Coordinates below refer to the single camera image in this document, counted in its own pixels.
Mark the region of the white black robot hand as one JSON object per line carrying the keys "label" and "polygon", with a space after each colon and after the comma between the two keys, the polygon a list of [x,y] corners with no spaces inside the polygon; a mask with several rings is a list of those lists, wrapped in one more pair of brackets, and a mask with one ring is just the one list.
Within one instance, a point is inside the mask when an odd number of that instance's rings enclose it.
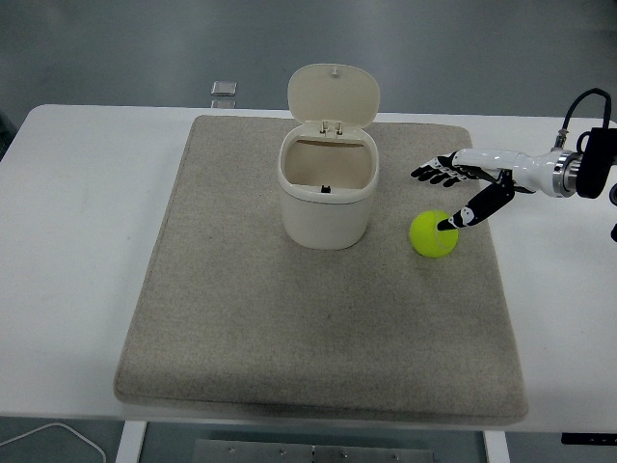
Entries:
{"label": "white black robot hand", "polygon": [[437,225],[441,232],[475,226],[506,206],[517,192],[560,193],[555,178],[558,156],[530,156],[508,150],[462,149],[439,155],[411,172],[411,177],[445,188],[472,179],[488,182],[466,205]]}

